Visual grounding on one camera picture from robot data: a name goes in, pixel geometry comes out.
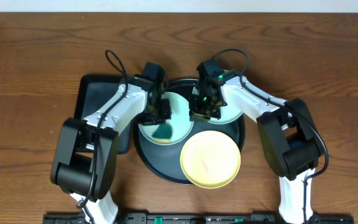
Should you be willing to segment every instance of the dark plate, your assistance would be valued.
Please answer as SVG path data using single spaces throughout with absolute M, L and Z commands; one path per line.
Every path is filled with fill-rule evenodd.
M 198 80 L 196 79 L 177 80 L 170 83 L 168 91 L 178 93 L 189 100 L 193 87 L 197 82 Z M 161 146 L 147 140 L 139 131 L 137 122 L 134 122 L 133 129 L 135 147 L 144 164 L 159 177 L 178 184 L 192 184 L 181 170 L 180 152 L 183 145 L 193 135 L 208 130 L 220 131 L 232 138 L 240 151 L 246 136 L 246 127 L 242 116 L 231 123 L 220 125 L 195 121 L 193 129 L 184 140 L 169 146 Z

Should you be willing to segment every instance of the wood grain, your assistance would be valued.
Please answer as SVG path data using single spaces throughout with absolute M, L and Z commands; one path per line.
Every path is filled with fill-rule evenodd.
M 105 49 L 117 52 L 130 73 L 151 61 L 180 78 L 196 77 L 201 61 L 229 47 L 250 54 L 252 83 L 306 101 L 331 156 L 327 173 L 313 179 L 313 209 L 351 214 L 358 223 L 358 14 L 129 13 L 0 13 L 0 223 L 40 223 L 45 212 L 77 211 L 49 172 L 80 78 L 115 73 Z M 236 54 L 222 61 L 243 64 Z M 154 213 L 276 211 L 278 179 L 248 118 L 246 128 L 242 167 L 229 185 L 169 183 L 131 145 L 117 158 L 114 201 Z

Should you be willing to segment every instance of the black cable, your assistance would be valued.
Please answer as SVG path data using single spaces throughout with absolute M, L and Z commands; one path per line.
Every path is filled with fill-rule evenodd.
M 293 110 L 291 110 L 290 108 L 287 108 L 284 105 L 281 105 L 281 104 L 278 104 L 276 102 L 273 102 L 270 98 L 266 98 L 266 97 L 261 96 L 260 94 L 258 94 L 256 92 L 254 92 L 253 90 L 251 90 L 242 81 L 242 77 L 244 76 L 244 74 L 245 74 L 245 72 L 246 72 L 246 70 L 247 70 L 247 68 L 249 66 L 249 58 L 248 58 L 247 53 L 245 53 L 243 50 L 239 50 L 239 49 L 226 49 L 226 50 L 222 50 L 222 51 L 214 54 L 213 58 L 215 58 L 216 56 L 220 55 L 221 53 L 228 52 L 228 51 L 240 52 L 246 57 L 246 60 L 247 60 L 246 65 L 244 66 L 243 70 L 241 71 L 241 73 L 239 75 L 240 83 L 241 83 L 241 86 L 243 88 L 245 88 L 247 91 L 249 91 L 253 95 L 259 97 L 260 99 L 266 101 L 267 103 L 270 103 L 271 105 L 277 106 L 280 109 L 285 110 L 287 113 L 291 113 L 294 117 L 296 117 L 298 119 L 301 119 L 307 125 L 307 127 L 313 132 L 313 135 L 317 138 L 317 140 L 321 143 L 321 146 L 322 146 L 323 152 L 324 152 L 324 159 L 325 159 L 324 166 L 320 171 L 318 171 L 318 172 L 316 172 L 314 174 L 306 176 L 305 179 L 303 180 L 303 221 L 306 224 L 306 222 L 307 222 L 307 219 L 306 219 L 306 194 L 307 194 L 307 191 L 306 191 L 306 189 L 307 189 L 307 185 L 308 185 L 308 179 L 313 178 L 313 177 L 317 177 L 318 175 L 320 175 L 320 174 L 322 174 L 323 172 L 326 171 L 326 169 L 328 167 L 328 164 L 329 164 L 329 155 L 328 155 L 327 147 L 326 147 L 322 137 L 318 134 L 317 130 L 310 124 L 310 122 L 302 114 L 299 114 L 298 112 L 293 111 Z
M 84 212 L 85 212 L 85 215 L 87 217 L 89 217 L 89 223 L 93 224 L 94 223 L 93 216 L 91 215 L 90 211 L 88 210 L 88 208 L 86 206 L 84 207 Z
M 120 70 L 110 59 L 109 57 L 109 53 L 113 54 L 113 56 L 116 58 L 116 60 L 119 62 L 121 69 Z M 112 50 L 106 50 L 105 51 L 105 56 L 107 58 L 107 60 L 109 61 L 109 63 L 116 69 L 118 70 L 120 73 L 122 73 L 124 75 L 124 79 L 125 79 L 125 90 L 122 93 L 122 95 L 118 98 L 117 101 L 115 101 L 111 106 L 109 106 L 103 113 L 100 114 L 100 118 L 98 121 L 98 124 L 96 126 L 96 130 L 95 130 L 95 135 L 94 135 L 94 144 L 93 144 L 93 166 L 92 166 L 92 176 L 91 176 L 91 183 L 89 185 L 89 191 L 86 194 L 85 199 L 78 204 L 78 208 L 85 208 L 86 211 L 86 203 L 88 202 L 88 200 L 90 199 L 91 195 L 93 194 L 94 191 L 94 185 L 96 183 L 96 161 L 98 158 L 98 145 L 99 145 L 99 130 L 100 127 L 106 117 L 106 115 L 109 113 L 109 111 L 115 107 L 126 95 L 128 92 L 128 74 L 125 70 L 124 65 L 122 64 L 121 60 L 119 59 L 119 57 L 112 51 Z

